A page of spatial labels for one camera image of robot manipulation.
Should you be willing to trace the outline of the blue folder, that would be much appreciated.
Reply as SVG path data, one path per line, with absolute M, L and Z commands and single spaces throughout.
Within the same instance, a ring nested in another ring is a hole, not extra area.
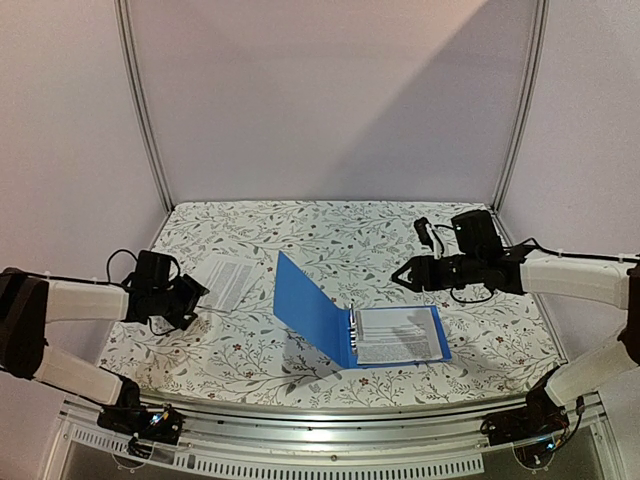
M 286 254 L 278 255 L 273 297 L 274 315 L 340 368 L 391 368 L 429 364 L 359 366 L 357 360 L 352 360 L 349 354 L 347 308 L 338 307 Z

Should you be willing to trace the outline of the chrome lever arch clip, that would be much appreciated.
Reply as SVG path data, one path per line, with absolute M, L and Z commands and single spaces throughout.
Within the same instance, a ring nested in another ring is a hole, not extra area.
M 350 304 L 347 308 L 347 329 L 349 337 L 349 354 L 352 360 L 357 359 L 358 355 L 358 320 L 356 317 L 356 310 L 353 304 Z

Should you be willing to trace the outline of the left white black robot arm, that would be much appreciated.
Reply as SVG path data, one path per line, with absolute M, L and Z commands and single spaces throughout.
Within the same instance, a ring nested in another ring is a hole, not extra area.
M 146 323 L 161 317 L 178 330 L 197 317 L 209 290 L 187 274 L 151 285 L 135 276 L 118 285 L 35 274 L 1 273 L 1 369 L 116 410 L 138 410 L 140 389 L 123 376 L 51 346 L 48 325 L 58 322 Z

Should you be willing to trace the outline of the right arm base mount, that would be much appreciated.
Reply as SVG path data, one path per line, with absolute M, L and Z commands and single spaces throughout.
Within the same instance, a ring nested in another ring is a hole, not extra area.
M 511 444 L 522 467 L 544 470 L 577 433 L 585 409 L 584 397 L 579 396 L 575 401 L 577 419 L 572 426 L 566 408 L 531 400 L 523 407 L 487 415 L 479 431 L 490 446 Z

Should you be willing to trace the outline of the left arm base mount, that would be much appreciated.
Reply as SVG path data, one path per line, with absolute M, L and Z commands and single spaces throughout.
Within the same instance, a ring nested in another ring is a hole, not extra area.
M 150 459 L 156 444 L 177 446 L 186 416 L 170 404 L 155 407 L 131 406 L 102 408 L 97 425 L 129 436 L 126 452 Z

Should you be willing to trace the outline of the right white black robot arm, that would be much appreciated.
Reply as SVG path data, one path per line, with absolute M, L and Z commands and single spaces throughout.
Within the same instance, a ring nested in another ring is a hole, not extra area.
M 531 415 L 560 411 L 579 396 L 639 368 L 637 258 L 548 254 L 521 246 L 490 259 L 470 254 L 414 256 L 391 274 L 391 280 L 417 293 L 480 284 L 491 292 L 566 297 L 626 312 L 626 325 L 617 335 L 538 381 L 526 396 Z

